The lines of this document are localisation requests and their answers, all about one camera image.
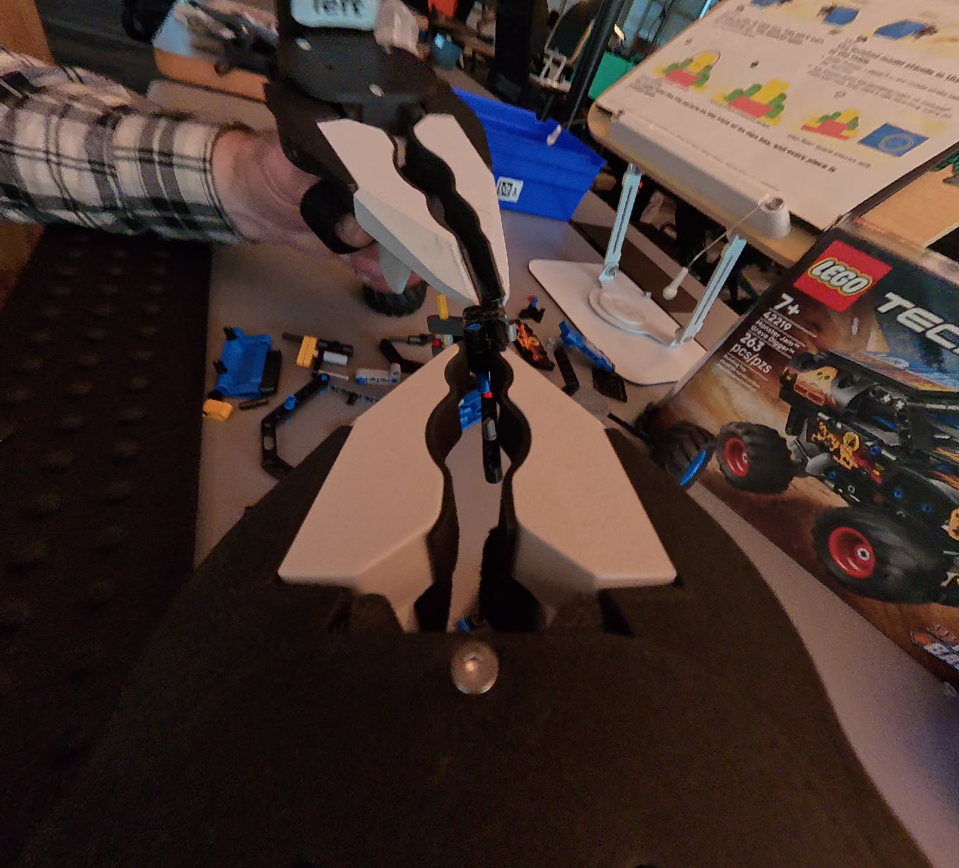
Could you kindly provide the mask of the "black angled toy beam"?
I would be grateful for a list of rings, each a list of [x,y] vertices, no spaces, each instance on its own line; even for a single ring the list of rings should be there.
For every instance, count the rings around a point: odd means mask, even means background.
[[[260,423],[260,462],[261,467],[271,478],[282,480],[294,470],[294,467],[279,454],[278,429],[288,422],[305,404],[325,392],[329,385],[330,377],[326,373],[316,374],[296,393],[288,395],[277,408],[262,418]]]

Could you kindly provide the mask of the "black orange flame toy panel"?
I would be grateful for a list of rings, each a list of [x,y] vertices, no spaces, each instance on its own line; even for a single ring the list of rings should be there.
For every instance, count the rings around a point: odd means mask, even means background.
[[[537,371],[553,371],[555,363],[548,356],[548,352],[533,330],[523,321],[516,320],[512,323],[514,340],[521,358]]]

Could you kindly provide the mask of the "black metal pole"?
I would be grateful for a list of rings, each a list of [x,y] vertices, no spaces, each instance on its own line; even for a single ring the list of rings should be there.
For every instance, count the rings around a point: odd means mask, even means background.
[[[570,80],[570,89],[563,107],[562,125],[565,129],[569,129],[577,118],[624,3],[625,0],[603,0],[596,14],[593,28]]]

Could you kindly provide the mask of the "person's left forearm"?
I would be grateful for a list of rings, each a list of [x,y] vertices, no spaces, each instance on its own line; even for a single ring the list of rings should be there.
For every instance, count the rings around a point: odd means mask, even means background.
[[[214,185],[214,148],[231,130],[2,48],[2,222],[240,242]]]

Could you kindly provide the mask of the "blue plastic storage bin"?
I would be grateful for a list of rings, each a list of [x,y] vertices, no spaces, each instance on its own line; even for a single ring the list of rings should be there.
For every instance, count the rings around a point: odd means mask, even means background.
[[[568,222],[604,159],[553,120],[461,88],[454,92],[485,131],[500,208]]]

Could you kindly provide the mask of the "light grey desk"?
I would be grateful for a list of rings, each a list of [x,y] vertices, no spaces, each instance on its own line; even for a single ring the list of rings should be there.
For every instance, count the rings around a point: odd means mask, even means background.
[[[215,118],[232,116],[258,129],[266,126],[267,111],[252,102],[201,90],[197,106]],[[588,194],[575,212],[573,224],[507,212],[502,223],[511,272],[510,310],[516,298],[538,294],[547,311],[545,327],[559,320],[548,299],[528,272],[532,259],[598,262],[589,231],[612,226],[614,211]],[[213,358],[222,343],[222,327],[268,333],[281,341],[282,332],[317,334],[352,343],[363,366],[379,358],[379,338],[390,333],[425,331],[424,310],[408,320],[391,321],[369,312],[358,283],[338,256],[314,258],[282,246],[216,247],[212,256],[209,297],[208,353]],[[330,431],[355,417],[341,395],[318,398],[281,428],[281,453],[298,464]],[[262,413],[236,413],[225,422],[204,421],[199,471],[195,568],[254,505],[275,485],[259,463],[259,420]],[[466,574],[478,573],[481,539],[495,521],[497,498],[482,480],[481,467],[468,442],[471,430],[454,449],[451,466],[458,506],[471,484],[481,488],[476,502],[461,508],[461,553],[464,572],[454,582],[455,604],[465,601]],[[957,866],[957,698],[944,693],[910,655],[833,595],[815,577],[777,549],[701,483],[688,492],[723,526],[776,593],[801,636],[825,684],[837,718],[860,762],[896,816],[923,849],[933,866]]]

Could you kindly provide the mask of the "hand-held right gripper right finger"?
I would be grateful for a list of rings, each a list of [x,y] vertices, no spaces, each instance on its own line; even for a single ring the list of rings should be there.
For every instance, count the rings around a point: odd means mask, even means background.
[[[506,571],[541,605],[672,584],[677,571],[600,421],[503,356]]]

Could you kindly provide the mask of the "black toy wheel red rim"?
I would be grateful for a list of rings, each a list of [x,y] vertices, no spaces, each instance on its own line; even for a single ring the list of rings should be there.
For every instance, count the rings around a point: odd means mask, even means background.
[[[364,285],[362,295],[366,306],[374,313],[389,318],[404,318],[417,313],[424,304],[428,285],[420,281],[401,293],[382,292]]]

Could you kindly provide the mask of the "monster truck toy set box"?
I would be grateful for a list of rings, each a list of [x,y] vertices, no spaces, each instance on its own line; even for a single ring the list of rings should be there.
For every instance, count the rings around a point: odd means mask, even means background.
[[[957,688],[957,265],[836,227],[655,406],[695,481]]]

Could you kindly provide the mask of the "blue toy bracket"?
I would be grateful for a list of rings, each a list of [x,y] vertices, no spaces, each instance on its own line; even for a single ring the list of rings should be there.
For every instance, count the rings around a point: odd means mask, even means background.
[[[594,368],[616,373],[614,363],[568,321],[559,323],[560,341],[565,348],[578,351]]]

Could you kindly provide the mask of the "person's left hand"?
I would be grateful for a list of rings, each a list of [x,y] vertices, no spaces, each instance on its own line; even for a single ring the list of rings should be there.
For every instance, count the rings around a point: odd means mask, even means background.
[[[214,195],[221,211],[207,239],[285,247],[314,259],[334,253],[307,226],[301,202],[318,178],[293,166],[278,136],[226,126],[207,126]]]

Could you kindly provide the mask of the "black toy wheel blue rim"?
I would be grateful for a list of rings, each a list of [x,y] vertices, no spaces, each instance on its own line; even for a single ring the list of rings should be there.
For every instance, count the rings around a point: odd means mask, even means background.
[[[644,417],[644,440],[650,458],[679,487],[690,487],[713,457],[715,435],[689,421],[666,426],[656,415]]]

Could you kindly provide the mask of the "black toy truck chassis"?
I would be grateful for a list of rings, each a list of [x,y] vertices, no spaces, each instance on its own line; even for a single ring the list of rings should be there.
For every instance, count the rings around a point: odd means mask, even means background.
[[[487,482],[503,478],[500,450],[512,462],[518,458],[521,420],[506,396],[512,376],[503,354],[508,346],[508,322],[501,299],[485,299],[463,311],[463,344],[469,370],[480,394],[482,463]]]

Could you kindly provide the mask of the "black studded mat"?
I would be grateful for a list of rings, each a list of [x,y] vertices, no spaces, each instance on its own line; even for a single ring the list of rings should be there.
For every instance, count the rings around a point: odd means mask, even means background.
[[[2,310],[1,864],[192,569],[211,247],[49,227]]]

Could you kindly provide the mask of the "wooden table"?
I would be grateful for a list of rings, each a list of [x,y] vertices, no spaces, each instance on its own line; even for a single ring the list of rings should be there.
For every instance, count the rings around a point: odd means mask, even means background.
[[[152,39],[155,66],[169,80],[262,103],[266,78],[262,74],[235,68],[219,73],[222,41],[200,26],[192,3],[226,12],[252,13],[260,18],[274,15],[273,0],[176,0]]]

